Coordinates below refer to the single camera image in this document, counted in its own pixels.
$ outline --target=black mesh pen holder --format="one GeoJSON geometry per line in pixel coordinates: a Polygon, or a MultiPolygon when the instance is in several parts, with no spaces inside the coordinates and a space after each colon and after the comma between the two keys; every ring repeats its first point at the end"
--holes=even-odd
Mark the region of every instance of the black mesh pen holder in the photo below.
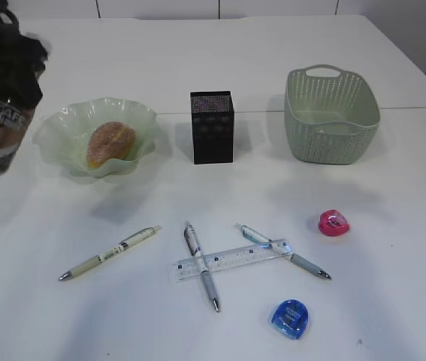
{"type": "Polygon", "coordinates": [[[191,118],[195,164],[233,162],[231,92],[191,93],[191,118]]]}

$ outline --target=white pen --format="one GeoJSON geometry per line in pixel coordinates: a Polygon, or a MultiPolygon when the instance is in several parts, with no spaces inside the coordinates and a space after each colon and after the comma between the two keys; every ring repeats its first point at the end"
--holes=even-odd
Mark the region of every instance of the white pen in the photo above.
{"type": "Polygon", "coordinates": [[[219,307],[219,297],[216,292],[216,288],[214,287],[213,279],[211,278],[211,274],[209,269],[207,269],[206,263],[203,259],[203,254],[201,252],[201,248],[199,247],[198,238],[196,237],[196,232],[190,222],[186,221],[184,223],[184,239],[188,244],[189,251],[191,252],[191,256],[194,257],[196,263],[199,267],[199,272],[201,273],[201,282],[204,285],[204,289],[207,293],[207,298],[210,299],[211,304],[213,305],[216,312],[220,312],[221,309],[219,307]]]}
{"type": "MultiPolygon", "coordinates": [[[[244,226],[243,224],[239,223],[236,223],[235,226],[241,231],[243,237],[249,239],[251,242],[258,244],[271,242],[268,237],[262,235],[259,232],[256,232],[254,229],[249,228],[248,226],[244,226]]],[[[331,276],[325,270],[323,270],[321,267],[318,267],[314,263],[311,263],[307,259],[304,259],[295,252],[291,256],[286,256],[286,258],[289,259],[289,262],[297,265],[298,267],[301,267],[316,277],[320,277],[326,280],[331,279],[331,276]]]]}
{"type": "Polygon", "coordinates": [[[87,272],[88,270],[96,267],[97,265],[100,265],[101,263],[106,262],[108,259],[113,258],[119,253],[122,253],[125,250],[128,250],[132,246],[135,246],[139,242],[144,241],[145,239],[151,237],[152,235],[155,235],[160,229],[161,229],[161,226],[142,229],[141,231],[127,237],[124,241],[121,241],[120,243],[118,243],[117,246],[111,248],[110,250],[107,250],[106,252],[100,253],[97,256],[89,258],[87,261],[82,262],[80,265],[77,265],[71,268],[69,271],[67,271],[61,277],[59,277],[59,280],[60,281],[70,280],[71,278],[77,277],[81,275],[82,273],[87,272]]]}

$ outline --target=sugar-coated bun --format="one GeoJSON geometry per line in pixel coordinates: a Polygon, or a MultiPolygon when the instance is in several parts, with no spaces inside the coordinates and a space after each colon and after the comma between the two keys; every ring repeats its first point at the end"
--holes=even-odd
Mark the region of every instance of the sugar-coated bun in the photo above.
{"type": "Polygon", "coordinates": [[[98,127],[87,146],[87,166],[99,168],[109,159],[124,159],[136,142],[136,131],[121,122],[109,122],[98,127]]]}

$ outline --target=green plastic basket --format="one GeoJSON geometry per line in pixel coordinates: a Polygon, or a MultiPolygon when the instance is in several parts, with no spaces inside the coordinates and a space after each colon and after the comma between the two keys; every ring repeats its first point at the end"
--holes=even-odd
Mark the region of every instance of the green plastic basket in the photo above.
{"type": "Polygon", "coordinates": [[[289,73],[285,127],[296,158],[324,164],[354,163],[368,148],[378,126],[378,104],[361,75],[331,65],[289,73]],[[314,76],[313,69],[334,70],[337,76],[314,76]]]}

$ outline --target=pen tip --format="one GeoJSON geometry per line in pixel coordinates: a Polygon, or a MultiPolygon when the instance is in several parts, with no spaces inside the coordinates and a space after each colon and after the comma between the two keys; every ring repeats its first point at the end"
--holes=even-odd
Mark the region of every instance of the pen tip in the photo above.
{"type": "Polygon", "coordinates": [[[66,272],[61,277],[59,277],[59,280],[60,281],[67,281],[71,277],[72,277],[72,273],[71,272],[66,272]]]}
{"type": "Polygon", "coordinates": [[[218,299],[213,299],[213,305],[216,312],[220,312],[218,299]]]}
{"type": "Polygon", "coordinates": [[[331,279],[331,276],[323,270],[319,271],[319,275],[323,278],[326,278],[327,280],[331,279]]]}

